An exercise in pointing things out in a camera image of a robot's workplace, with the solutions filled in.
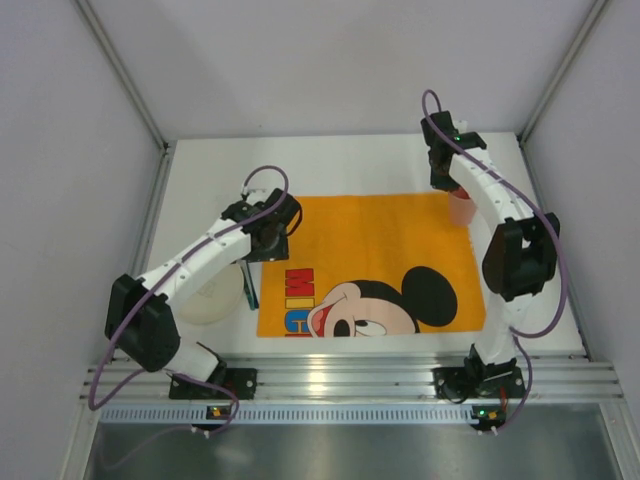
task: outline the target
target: gray wall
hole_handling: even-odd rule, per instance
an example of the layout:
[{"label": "gray wall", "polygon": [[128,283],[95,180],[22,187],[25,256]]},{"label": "gray wall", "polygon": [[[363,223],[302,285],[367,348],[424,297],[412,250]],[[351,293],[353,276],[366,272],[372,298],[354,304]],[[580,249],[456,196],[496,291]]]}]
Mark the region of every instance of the gray wall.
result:
[{"label": "gray wall", "polygon": [[591,0],[93,0],[170,138],[522,126]]},{"label": "gray wall", "polygon": [[584,327],[640,425],[640,3],[611,2],[529,142]]},{"label": "gray wall", "polygon": [[157,151],[68,0],[0,7],[0,478],[56,477]]}]

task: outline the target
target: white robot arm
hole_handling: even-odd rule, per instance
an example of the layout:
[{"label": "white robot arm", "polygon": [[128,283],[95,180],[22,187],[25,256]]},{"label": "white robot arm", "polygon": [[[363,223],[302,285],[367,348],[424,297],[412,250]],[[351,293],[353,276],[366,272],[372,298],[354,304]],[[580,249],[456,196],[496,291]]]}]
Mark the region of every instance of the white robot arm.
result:
[{"label": "white robot arm", "polygon": [[164,368],[197,381],[209,380],[221,359],[206,346],[181,339],[172,312],[235,261],[287,259],[287,226],[296,216],[300,220],[300,215],[300,204],[280,189],[265,201],[252,193],[230,205],[211,228],[171,260],[137,279],[123,275],[114,282],[105,335],[111,339],[120,330],[116,345],[149,372]]},{"label": "white robot arm", "polygon": [[[521,397],[524,389],[513,331],[519,330],[534,295],[554,276],[557,254],[551,235],[529,205],[507,188],[477,133],[459,133],[447,111],[423,119],[422,129],[429,146],[431,185],[465,192],[493,232],[482,262],[482,276],[492,292],[484,327],[463,367],[434,371],[438,396],[455,397],[456,403],[471,397]],[[544,217],[558,234],[557,217],[553,213]]]},{"label": "white robot arm", "polygon": [[[470,149],[469,153],[494,172],[500,173],[489,158],[487,150],[476,147]],[[473,200],[478,212],[487,222],[489,231],[495,232],[508,219],[518,222],[533,218],[533,212],[522,200],[462,155],[454,155],[451,159],[449,175]],[[483,270],[490,268],[491,266],[483,265]],[[509,328],[520,328],[532,300],[531,293],[520,295],[511,301],[506,301],[498,293],[490,294],[484,328],[474,344],[484,364],[503,364],[515,357]]]}]

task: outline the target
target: metal frame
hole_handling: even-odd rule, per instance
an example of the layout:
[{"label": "metal frame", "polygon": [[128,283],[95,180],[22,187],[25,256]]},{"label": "metal frame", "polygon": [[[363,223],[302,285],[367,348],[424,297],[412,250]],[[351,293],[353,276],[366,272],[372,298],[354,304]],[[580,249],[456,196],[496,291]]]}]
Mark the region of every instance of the metal frame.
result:
[{"label": "metal frame", "polygon": [[[131,273],[139,274],[149,258],[175,148],[167,143],[158,128],[89,0],[72,0],[72,3],[104,53],[123,91],[138,112],[153,141],[162,151],[136,252],[131,262]],[[553,100],[562,80],[570,71],[609,3],[609,0],[593,1],[584,22],[536,103],[523,131],[518,135],[521,147],[524,148],[527,139]],[[531,169],[529,173],[534,188],[539,192],[539,186]],[[237,357],[228,360],[231,366],[258,369],[259,384],[256,398],[251,402],[243,403],[247,411],[253,411],[255,415],[259,415],[256,412],[281,412],[283,418],[279,418],[280,414],[272,413],[269,421],[291,423],[293,421],[291,415],[297,415],[295,412],[347,412],[344,413],[347,416],[357,415],[354,412],[362,412],[363,408],[365,410],[368,408],[371,412],[383,412],[382,415],[402,415],[398,412],[416,409],[428,412],[452,412],[450,405],[445,405],[435,396],[432,371],[440,366],[460,365],[462,359],[430,355],[377,357],[289,355]],[[134,368],[133,362],[121,352],[117,352],[111,364],[105,369],[98,395],[104,393],[105,389],[113,387]],[[612,365],[607,362],[590,362],[584,357],[544,357],[534,359],[533,369],[535,382],[529,402],[599,404],[623,478],[625,480],[640,479],[640,441]],[[73,435],[58,477],[60,479],[77,480],[87,473],[91,446],[101,416],[100,412],[91,412],[86,406],[85,398],[93,371],[93,368],[89,369],[85,386],[78,400]],[[201,412],[199,409],[205,404],[212,404],[204,401],[169,401],[168,390],[169,379],[165,374],[141,376],[120,392],[111,404],[114,409],[111,411],[119,411],[122,415],[142,415],[140,412],[143,411],[149,415],[149,411],[176,412],[185,409]],[[458,414],[464,417],[467,408],[468,406],[455,407],[454,410],[458,413],[450,413],[453,416],[452,420],[457,420]],[[301,415],[304,418],[300,421],[304,423],[317,421],[313,414]],[[147,420],[157,422],[158,417],[149,415]],[[378,419],[369,417],[366,421],[370,423]]]},{"label": "metal frame", "polygon": [[604,16],[610,3],[611,0],[594,0],[591,4],[591,8],[589,8],[587,15],[574,35],[573,40],[562,56],[560,64],[556,67],[553,76],[536,102],[533,111],[529,114],[529,118],[527,119],[522,132],[518,134],[518,140],[521,144],[526,143],[529,137],[531,137],[531,134],[538,125],[538,121],[551,104],[551,101],[558,92],[563,80],[571,70],[571,67],[578,58],[578,55],[582,52],[582,49],[586,45],[587,40],[591,37],[591,34],[600,22],[600,19]]},{"label": "metal frame", "polygon": [[[225,418],[204,404],[107,405],[102,424],[219,425]],[[477,424],[470,405],[416,404],[265,404],[244,403],[234,425],[452,425]]]},{"label": "metal frame", "polygon": [[118,82],[120,83],[120,86],[122,87],[122,91],[127,95],[129,102],[131,102],[131,105],[140,116],[140,119],[149,131],[151,138],[153,138],[153,141],[156,143],[160,150],[166,150],[168,146],[167,141],[158,128],[158,125],[153,119],[153,116],[149,112],[146,103],[142,99],[142,95],[140,95],[140,91],[131,79],[131,75],[129,75],[127,68],[120,59],[118,52],[113,46],[109,35],[107,35],[107,32],[102,26],[102,23],[100,22],[98,15],[93,9],[93,6],[89,2],[89,0],[71,0],[71,3],[73,3],[73,5],[76,7],[80,18],[89,29],[89,32],[93,36],[98,47],[104,54],[107,63],[111,67],[111,70],[113,71],[114,75],[118,79]]}]

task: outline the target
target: purple cable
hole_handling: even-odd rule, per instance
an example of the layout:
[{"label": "purple cable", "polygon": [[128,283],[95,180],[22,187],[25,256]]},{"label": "purple cable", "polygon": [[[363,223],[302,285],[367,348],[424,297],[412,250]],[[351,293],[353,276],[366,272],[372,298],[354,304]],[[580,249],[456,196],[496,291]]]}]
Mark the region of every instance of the purple cable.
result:
[{"label": "purple cable", "polygon": [[127,313],[127,315],[124,317],[124,320],[122,321],[122,323],[118,326],[116,331],[111,336],[111,339],[109,341],[109,345],[107,347],[107,353],[104,355],[104,357],[102,357],[102,359],[98,363],[98,366],[96,367],[96,371],[95,371],[95,373],[93,375],[93,380],[91,381],[91,386],[89,388],[89,398],[87,400],[87,403],[89,405],[89,409],[90,410],[95,411],[95,410],[98,410],[99,408],[103,407],[109,400],[111,400],[122,389],[122,387],[124,387],[132,379],[134,379],[135,377],[137,377],[138,375],[140,375],[141,373],[143,373],[145,371],[144,369],[136,370],[135,372],[133,372],[132,374],[127,376],[124,380],[122,380],[120,383],[118,383],[118,385],[116,385],[115,388],[111,392],[109,392],[107,395],[105,395],[104,398],[102,398],[100,401],[96,402],[96,392],[98,390],[98,384],[100,383],[100,377],[102,376],[102,372],[104,370],[104,367],[109,362],[109,360],[112,358],[113,352],[115,352],[116,345],[118,343],[118,340],[120,339],[120,336],[122,335],[122,332],[124,332],[124,330],[127,328],[129,323],[131,323],[131,321],[136,316],[136,314],[147,303],[147,301],[155,294],[155,292],[157,292],[158,289],[162,285],[164,285],[178,271],[178,269],[180,268],[180,265],[185,263],[187,260],[189,260],[200,249],[202,249],[203,247],[205,247],[206,245],[211,243],[214,240],[214,238],[216,238],[216,239],[220,238],[221,236],[226,235],[227,233],[229,233],[229,232],[231,232],[233,230],[237,230],[238,228],[242,228],[245,225],[248,225],[248,224],[250,224],[252,222],[255,222],[256,220],[259,220],[260,218],[263,218],[263,217],[265,217],[267,215],[270,215],[271,213],[273,213],[282,204],[282,202],[284,201],[284,199],[286,198],[286,196],[287,196],[287,194],[289,192],[289,177],[287,177],[287,174],[280,167],[277,167],[275,165],[263,165],[262,167],[256,168],[245,179],[244,187],[246,187],[249,184],[249,181],[254,177],[255,174],[257,174],[258,172],[261,172],[263,170],[275,170],[276,172],[278,172],[282,176],[282,179],[284,181],[284,186],[283,186],[283,189],[282,189],[282,195],[280,195],[278,200],[271,207],[267,208],[263,212],[260,212],[257,215],[254,215],[253,217],[250,217],[250,218],[247,218],[245,220],[242,220],[241,222],[238,222],[238,223],[236,223],[234,225],[231,225],[230,227],[223,228],[222,230],[217,232],[213,236],[213,238],[207,237],[206,239],[204,239],[203,241],[201,241],[200,243],[195,245],[191,250],[189,250],[182,257],[181,263],[176,263],[175,265],[173,265],[167,271],[167,273],[165,273],[162,276],[162,278],[160,280],[158,280],[158,282],[155,285],[153,285],[149,289],[149,291],[142,296],[142,298],[140,300],[138,300],[138,302],[133,306],[133,308],[129,311],[129,313]]},{"label": "purple cable", "polygon": [[544,337],[545,335],[548,335],[554,328],[556,328],[556,326],[558,325],[558,322],[560,322],[560,318],[562,317],[562,312],[564,311],[565,304],[567,303],[567,296],[569,294],[569,288],[568,288],[568,285],[567,285],[567,281],[568,281],[569,275],[568,275],[568,272],[567,272],[566,258],[565,258],[565,255],[564,255],[564,251],[562,249],[562,245],[560,244],[560,239],[558,238],[558,235],[556,234],[555,230],[553,229],[553,226],[551,225],[551,223],[549,223],[549,220],[547,220],[547,217],[544,215],[542,210],[540,210],[529,199],[529,197],[527,197],[518,188],[516,188],[514,185],[509,183],[504,178],[502,178],[500,175],[498,175],[495,171],[493,171],[489,167],[487,167],[484,163],[482,163],[476,157],[474,157],[469,152],[467,152],[466,150],[461,148],[458,144],[456,144],[453,140],[451,140],[449,137],[447,137],[442,132],[442,130],[440,130],[436,126],[436,124],[433,122],[433,120],[431,120],[431,118],[429,117],[429,112],[427,111],[427,102],[426,102],[426,100],[427,100],[427,96],[428,95],[431,95],[433,98],[435,98],[436,103],[438,104],[438,109],[440,109],[440,99],[438,98],[438,95],[436,95],[436,93],[433,90],[427,89],[422,94],[422,111],[424,112],[424,117],[426,118],[427,123],[433,129],[433,131],[436,132],[438,134],[438,136],[447,145],[449,145],[451,148],[453,148],[456,151],[456,153],[458,153],[458,154],[462,155],[463,157],[465,157],[467,160],[469,160],[474,165],[476,165],[479,168],[481,168],[482,170],[484,170],[488,175],[490,175],[492,178],[494,178],[498,182],[502,183],[505,187],[507,187],[509,190],[511,190],[514,194],[516,194],[516,196],[518,196],[520,198],[520,200],[522,200],[533,211],[533,214],[536,217],[538,217],[538,219],[544,225],[544,228],[547,230],[547,232],[549,232],[549,236],[551,237],[551,241],[553,242],[553,246],[554,246],[554,248],[556,250],[556,254],[558,255],[558,270],[560,272],[560,300],[558,302],[558,308],[556,309],[556,313],[553,316],[553,320],[551,320],[549,325],[546,328],[544,328],[541,331],[536,332],[536,333],[525,333],[525,332],[521,332],[520,330],[516,330],[513,327],[510,327],[511,332],[513,332],[514,334],[516,334],[516,335],[518,335],[519,337],[522,337],[522,338],[541,338],[541,337]]},{"label": "purple cable", "polygon": [[[191,382],[191,383],[194,383],[196,385],[200,385],[202,387],[206,387],[206,388],[210,388],[212,390],[218,391],[218,392],[222,392],[227,397],[229,397],[233,401],[234,408],[231,411],[231,413],[229,414],[229,416],[227,417],[227,420],[222,425],[220,425],[220,427],[218,427],[216,430],[211,430],[210,431],[210,435],[217,435],[217,434],[225,431],[227,428],[229,428],[229,425],[231,424],[231,422],[234,420],[234,418],[238,414],[238,409],[240,408],[240,401],[238,400],[238,397],[236,397],[236,395],[232,391],[230,391],[230,390],[228,390],[228,389],[226,389],[224,387],[219,387],[218,385],[214,385],[212,383],[201,382],[199,380],[196,380],[195,378],[191,378],[191,377],[189,377],[187,375],[184,375],[182,373],[173,372],[173,376],[181,378],[181,379],[183,379],[183,380],[185,380],[187,382]],[[145,448],[146,446],[150,445],[157,438],[165,435],[166,433],[177,432],[177,431],[186,431],[186,430],[191,430],[191,428],[192,427],[189,427],[189,426],[186,426],[186,425],[173,425],[173,426],[171,426],[169,428],[166,428],[164,430],[160,430],[159,432],[154,433],[153,435],[151,435],[149,438],[147,438],[146,440],[144,440],[140,444],[136,445],[133,449],[131,449],[131,451],[129,453],[127,453],[124,457],[119,459],[117,462],[109,464],[109,465],[107,465],[106,460],[104,458],[104,443],[102,442],[102,438],[101,437],[98,438],[99,444],[96,445],[96,447],[94,447],[94,448],[98,448],[99,449],[99,452],[100,452],[100,463],[102,464],[102,468],[104,470],[116,470],[117,468],[120,468],[123,464],[125,464],[126,462],[131,460],[143,448]]]},{"label": "purple cable", "polygon": [[531,394],[531,388],[533,387],[533,365],[531,364],[531,357],[525,351],[522,345],[520,345],[520,339],[516,335],[513,336],[513,343],[515,343],[518,350],[520,350],[520,353],[524,357],[524,361],[527,362],[527,369],[529,370],[529,378],[527,378],[527,388],[525,388],[524,390],[524,394],[520,399],[520,403],[518,403],[518,406],[513,411],[513,413],[509,416],[509,418],[507,418],[507,420],[502,425],[500,425],[499,428],[496,429],[498,432],[503,431],[505,428],[507,428],[508,425],[511,425],[511,423],[513,423],[516,417],[520,415],[520,412],[524,408],[524,404],[526,403],[527,399],[529,398],[529,395]]}]

